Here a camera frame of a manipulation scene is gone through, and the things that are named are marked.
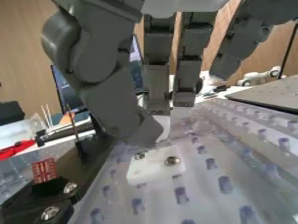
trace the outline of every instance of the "black base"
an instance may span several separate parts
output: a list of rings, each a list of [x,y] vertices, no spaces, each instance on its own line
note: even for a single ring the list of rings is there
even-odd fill
[[[46,223],[40,218],[42,213],[54,205],[60,207],[60,212],[47,223],[67,223],[74,214],[72,204],[84,197],[112,151],[114,142],[112,137],[99,134],[84,139],[79,143],[80,151],[75,147],[56,162],[62,177],[46,184],[35,185],[31,182],[3,204],[0,223]],[[63,190],[68,182],[76,183],[79,187],[70,194],[64,194]]]

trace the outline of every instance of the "black cable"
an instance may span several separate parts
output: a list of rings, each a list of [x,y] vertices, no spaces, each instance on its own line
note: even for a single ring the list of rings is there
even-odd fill
[[[291,54],[291,50],[292,50],[292,46],[293,46],[295,39],[296,39],[297,30],[298,30],[298,23],[296,24],[295,29],[293,29],[292,39],[291,39],[291,42],[289,42],[289,45],[288,45],[287,54],[285,54],[285,57],[284,57],[284,60],[283,60],[281,72],[279,74],[277,79],[283,78],[283,74],[284,74],[284,71],[285,71],[287,62],[288,62],[288,58],[289,58],[289,54]]]

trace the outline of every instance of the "red object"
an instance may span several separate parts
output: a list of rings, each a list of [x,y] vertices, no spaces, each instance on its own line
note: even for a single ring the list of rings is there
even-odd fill
[[[59,177],[54,158],[33,163],[33,171],[37,184],[44,183]]]
[[[14,146],[0,150],[0,160],[6,160],[35,145],[35,140],[21,141]]]

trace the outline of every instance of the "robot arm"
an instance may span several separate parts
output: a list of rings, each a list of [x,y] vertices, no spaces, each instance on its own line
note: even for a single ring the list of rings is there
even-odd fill
[[[143,1],[55,1],[43,47],[106,131],[130,144],[152,146],[163,127],[138,106],[130,48]]]
[[[211,75],[228,80],[268,40],[275,25],[298,17],[297,0],[243,0],[211,68]]]

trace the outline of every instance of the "silver bolt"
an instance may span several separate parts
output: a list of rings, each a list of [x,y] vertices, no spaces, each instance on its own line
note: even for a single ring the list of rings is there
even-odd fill
[[[48,207],[42,214],[42,217],[40,217],[42,220],[48,221],[59,214],[59,212],[60,212],[60,208],[58,206]]]
[[[70,194],[70,193],[72,193],[76,189],[78,189],[78,184],[74,183],[74,182],[70,182],[70,183],[66,185],[63,192],[64,192],[64,194]]]
[[[146,152],[139,152],[136,155],[135,155],[135,159],[136,160],[140,160],[140,159],[144,159],[146,158]]]
[[[166,165],[167,166],[175,166],[179,163],[180,163],[180,158],[178,158],[176,156],[171,156],[166,160]]]

